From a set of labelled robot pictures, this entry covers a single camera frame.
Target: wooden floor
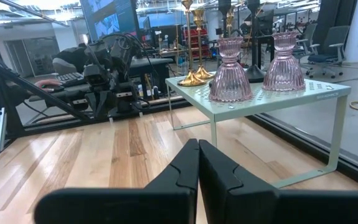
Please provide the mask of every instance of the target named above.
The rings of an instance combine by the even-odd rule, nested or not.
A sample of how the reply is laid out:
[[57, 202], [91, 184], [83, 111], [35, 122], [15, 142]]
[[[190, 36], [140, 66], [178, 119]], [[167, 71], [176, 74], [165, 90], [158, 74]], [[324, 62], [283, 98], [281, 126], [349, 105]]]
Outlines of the wooden floor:
[[[173, 131], [168, 112], [142, 118], [29, 136], [0, 154], [0, 224], [33, 223], [46, 193], [64, 187], [144, 187], [189, 138], [210, 141], [208, 124]], [[195, 108], [175, 110], [174, 122], [206, 120]], [[322, 164], [251, 121], [217, 124], [219, 149], [267, 182]], [[335, 172], [291, 189], [355, 190], [358, 184]], [[201, 194], [197, 222], [206, 223]]]

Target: light green metal table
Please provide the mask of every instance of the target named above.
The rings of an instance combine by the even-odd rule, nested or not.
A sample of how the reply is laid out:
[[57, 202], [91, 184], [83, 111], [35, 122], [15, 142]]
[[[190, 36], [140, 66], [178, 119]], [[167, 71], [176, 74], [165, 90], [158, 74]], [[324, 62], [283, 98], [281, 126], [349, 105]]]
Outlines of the light green metal table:
[[252, 83], [251, 89], [253, 97], [251, 100], [236, 103], [219, 103], [209, 100], [209, 85], [183, 87], [178, 86], [177, 82], [184, 77], [166, 79], [167, 89], [169, 87], [185, 98], [189, 103], [204, 113], [209, 121], [202, 121], [193, 124], [175, 127], [173, 125], [171, 96], [169, 98], [169, 109], [171, 112], [172, 125], [174, 130], [194, 127], [210, 123], [212, 133], [212, 144], [217, 147], [216, 122], [228, 119], [242, 118], [258, 113], [289, 108], [292, 106], [314, 103], [320, 100], [337, 98], [334, 129], [332, 133], [331, 150], [329, 154], [328, 165], [312, 170], [310, 172], [296, 175], [285, 180], [280, 180], [273, 185], [275, 187], [285, 187], [307, 179], [318, 177], [335, 171], [339, 160], [339, 150], [341, 148], [342, 130], [347, 107], [347, 96], [351, 88], [343, 85], [319, 82], [314, 80], [305, 80], [306, 89], [301, 91], [265, 91], [261, 88], [262, 83]]

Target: perforated table top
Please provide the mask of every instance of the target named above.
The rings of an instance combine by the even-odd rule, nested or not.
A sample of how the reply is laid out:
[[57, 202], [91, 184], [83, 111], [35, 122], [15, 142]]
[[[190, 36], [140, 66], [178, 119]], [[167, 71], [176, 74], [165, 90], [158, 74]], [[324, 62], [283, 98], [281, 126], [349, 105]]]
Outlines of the perforated table top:
[[262, 83], [252, 83], [251, 100], [223, 103], [209, 100], [209, 84], [185, 87], [177, 85], [184, 77], [166, 79], [166, 84], [185, 98], [189, 103], [203, 112], [211, 120], [224, 121], [258, 113], [288, 108], [319, 100], [338, 98], [350, 94], [349, 86], [305, 80], [306, 89], [300, 91], [266, 91]]

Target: pink glass vase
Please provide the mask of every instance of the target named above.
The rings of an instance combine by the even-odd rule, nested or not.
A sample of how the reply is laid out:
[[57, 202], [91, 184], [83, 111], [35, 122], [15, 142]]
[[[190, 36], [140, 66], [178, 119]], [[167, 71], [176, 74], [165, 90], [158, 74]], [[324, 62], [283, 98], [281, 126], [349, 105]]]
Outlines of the pink glass vase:
[[296, 91], [305, 89], [299, 62], [292, 56], [296, 45], [297, 32], [273, 34], [275, 49], [274, 60], [263, 82], [263, 89], [271, 91]]
[[223, 64], [216, 71], [210, 88], [210, 100], [231, 102], [249, 100], [252, 97], [248, 78], [237, 62], [242, 41], [242, 37], [217, 40]]

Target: keyboard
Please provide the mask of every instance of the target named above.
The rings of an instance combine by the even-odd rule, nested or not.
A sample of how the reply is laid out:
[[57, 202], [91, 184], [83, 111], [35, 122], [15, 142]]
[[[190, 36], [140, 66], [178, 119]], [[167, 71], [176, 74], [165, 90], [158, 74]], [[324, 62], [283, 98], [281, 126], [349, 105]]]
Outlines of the keyboard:
[[80, 73], [68, 73], [65, 75], [57, 75], [56, 76], [58, 81], [63, 82], [62, 86], [71, 87], [71, 86], [77, 86], [77, 85], [83, 85], [86, 84], [86, 79], [83, 78], [83, 75]]

